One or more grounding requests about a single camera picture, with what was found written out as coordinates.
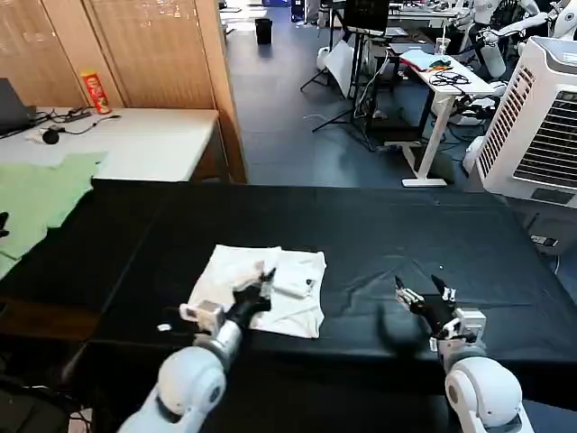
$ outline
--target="stand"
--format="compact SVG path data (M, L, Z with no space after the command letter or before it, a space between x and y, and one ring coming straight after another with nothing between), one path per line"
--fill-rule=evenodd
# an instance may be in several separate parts
M364 140L364 147L367 148L370 152L375 152L376 148L372 146L371 139L366 134L365 130L355 123L354 112L356 111L357 99L359 98L359 80L361 78L361 65L362 65L362 52L365 42L365 33L356 32L356 37L354 38L354 54L353 54L353 66L351 70L351 86L354 86L354 95L353 95L353 107L344 111L340 115L336 115L332 119L327 120L323 124L320 124L315 129L313 129L313 133L319 131L320 129L328 126L330 124L349 124L354 129L356 129L359 133L361 133L362 138ZM341 120L343 117L349 116L347 120Z
M339 16L339 19L341 20L341 22L343 21L341 15L335 11L335 9L333 7L331 7L331 12L329 13L329 28L330 28L330 40L329 40L329 44L328 44L328 49L329 51L333 50L333 44L334 44L334 17L335 16ZM326 72L328 72L327 68L322 69L320 72L318 72L314 77L312 77L309 81L307 81L305 84L303 84L300 87L300 91L302 92L303 89L308 86L310 83L317 83L321 86L324 86L325 88L328 88L331 85L331 74L329 73L328 76L326 77L326 83L323 83L321 81L317 81L316 79L319 78L321 75L325 74Z

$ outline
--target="green cloth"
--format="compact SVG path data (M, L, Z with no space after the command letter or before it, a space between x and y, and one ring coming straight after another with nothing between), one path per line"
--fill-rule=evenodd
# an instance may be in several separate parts
M90 179L105 153L73 153L55 167L0 164L0 212L8 212L0 238L0 279L39 243L48 228L60 227L92 189Z

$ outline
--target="trash can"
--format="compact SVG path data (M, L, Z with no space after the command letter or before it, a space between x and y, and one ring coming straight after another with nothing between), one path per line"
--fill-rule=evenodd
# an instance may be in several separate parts
M272 20L269 18L256 18L256 43L269 45L272 43Z

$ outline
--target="white robot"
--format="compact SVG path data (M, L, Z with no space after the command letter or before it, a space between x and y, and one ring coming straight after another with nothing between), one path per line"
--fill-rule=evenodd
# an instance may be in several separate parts
M458 16L453 20L453 25L456 26L472 23L468 29L474 44L462 52L478 49L493 78L499 78L506 70L505 62L499 50L501 39L547 23L549 37L567 41L573 40L577 29L577 0L561 0L558 3L551 3L552 10L549 13L539 12L535 0L523 0L521 6L529 16L524 20L494 30L489 27L489 23L499 3L493 4L491 0L477 1L475 2L474 13ZM517 46L520 55L523 54L525 45L524 42L520 42ZM507 89L507 84L504 81L491 82L490 86L495 88L495 93L491 97L459 98L455 103L451 121L455 124L474 125L479 124L480 120L492 118L496 106L499 104L499 99ZM436 112L435 103L433 104L433 112Z
M477 309L458 309L456 290L434 275L431 278L439 294L419 295L395 277L397 299L431 327L431 346L446 372L447 400L459 417L463 433L487 433L491 428L533 433L517 378L487 357L481 342L487 319Z
M271 281L275 270L234 288L234 304L224 313L221 305L202 301L184 306L201 331L191 347L169 356L159 370L158 383L142 408L120 427L120 433L196 433L226 388L224 373L238 351L252 317L270 310Z
M197 433L208 413L221 400L230 367L252 317L270 310L275 271L234 289L235 303L222 306L203 301L181 314L196 318L208 334L197 336L192 347L167 358L158 383L142 408L120 433ZM482 346L485 316L478 310L455 308L455 290L433 276L439 295L421 296L396 277L397 298L411 312L423 316L433 331L439 359L447 373L445 391L459 416L463 433L486 433L507 426L509 433L532 433L521 403L517 378L489 359Z

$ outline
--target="monitor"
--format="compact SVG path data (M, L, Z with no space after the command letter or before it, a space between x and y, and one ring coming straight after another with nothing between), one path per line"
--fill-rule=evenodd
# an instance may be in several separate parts
M357 29L385 32L389 19L389 0L346 0L344 24Z

